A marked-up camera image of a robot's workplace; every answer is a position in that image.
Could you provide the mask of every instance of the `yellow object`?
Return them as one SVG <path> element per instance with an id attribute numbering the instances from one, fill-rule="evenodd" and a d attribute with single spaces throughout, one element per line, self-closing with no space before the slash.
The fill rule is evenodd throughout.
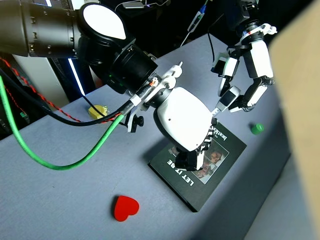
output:
<path id="1" fill-rule="evenodd" d="M 102 113 L 104 116 L 107 116 L 108 108 L 106 106 L 101 106 L 101 105 L 94 105 L 94 106 L 96 109 L 99 110 L 100 113 Z M 88 113 L 89 113 L 90 117 L 92 117 L 93 119 L 100 119 L 103 117 L 100 115 L 100 113 L 98 113 L 96 110 L 94 110 L 93 107 L 89 108 Z"/>

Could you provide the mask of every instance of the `red cable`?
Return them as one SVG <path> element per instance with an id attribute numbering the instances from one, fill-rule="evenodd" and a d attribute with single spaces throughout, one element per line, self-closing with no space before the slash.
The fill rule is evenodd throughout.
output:
<path id="1" fill-rule="evenodd" d="M 37 94 L 43 101 L 45 101 L 45 102 L 46 102 L 47 104 L 49 104 L 51 107 L 57 109 L 59 112 L 61 112 L 61 113 L 63 113 L 64 115 L 66 115 L 68 118 L 70 118 L 70 119 L 72 119 L 72 120 L 75 120 L 76 122 L 79 122 L 79 123 L 82 122 L 82 121 L 76 119 L 75 117 L 69 115 L 68 113 L 64 112 L 60 107 L 56 106 L 53 102 L 47 100 L 47 99 L 45 98 L 45 96 L 43 96 L 41 93 L 37 92 L 37 90 L 35 89 L 35 87 L 32 86 L 25 77 L 21 76 L 20 73 L 17 71 L 17 69 L 15 69 L 14 67 L 12 67 L 7 60 L 3 59 L 2 57 L 0 57 L 0 60 L 2 60 L 2 61 L 5 63 L 5 65 L 14 72 L 14 74 L 15 74 L 17 77 L 21 78 L 21 79 L 23 80 L 24 84 L 26 84 L 28 87 L 30 87 L 30 88 L 32 89 L 32 91 L 33 91 L 35 94 Z"/>
<path id="2" fill-rule="evenodd" d="M 9 92 L 9 89 L 6 88 L 6 86 L 4 86 L 4 88 L 5 88 L 6 92 L 9 94 L 9 96 L 10 96 L 10 98 L 12 99 L 13 103 L 16 105 L 16 107 L 17 107 L 18 109 L 20 109 L 21 112 L 23 112 L 25 115 L 27 115 L 26 112 L 25 112 L 21 107 L 19 107 L 18 103 L 15 101 L 15 99 L 14 99 L 14 97 L 12 96 L 11 92 Z"/>

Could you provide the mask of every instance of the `green bottle cap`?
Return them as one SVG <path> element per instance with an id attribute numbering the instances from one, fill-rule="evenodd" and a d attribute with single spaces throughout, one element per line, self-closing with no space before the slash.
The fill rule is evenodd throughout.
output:
<path id="1" fill-rule="evenodd" d="M 251 128 L 251 132 L 252 132 L 254 135 L 258 135 L 258 134 L 262 133 L 264 130 L 265 130 L 265 127 L 264 127 L 264 125 L 261 124 L 261 123 L 257 123 L 256 125 L 254 125 L 254 126 Z"/>

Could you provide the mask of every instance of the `photo on book cover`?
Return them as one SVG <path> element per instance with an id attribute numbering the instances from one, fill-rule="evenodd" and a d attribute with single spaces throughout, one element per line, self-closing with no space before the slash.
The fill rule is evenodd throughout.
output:
<path id="1" fill-rule="evenodd" d="M 175 157 L 179 153 L 176 147 L 172 147 L 168 151 Z M 192 173 L 203 184 L 206 184 L 228 155 L 229 151 L 213 139 L 210 148 L 204 153 L 202 170 L 193 171 Z"/>

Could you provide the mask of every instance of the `black book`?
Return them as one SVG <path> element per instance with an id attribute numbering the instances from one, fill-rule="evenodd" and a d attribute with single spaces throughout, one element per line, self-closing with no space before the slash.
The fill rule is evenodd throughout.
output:
<path id="1" fill-rule="evenodd" d="M 172 143 L 159 152 L 149 166 L 193 212 L 198 212 L 246 146 L 218 123 L 214 128 L 212 144 L 204 153 L 202 170 L 182 171 L 175 168 L 178 151 Z"/>

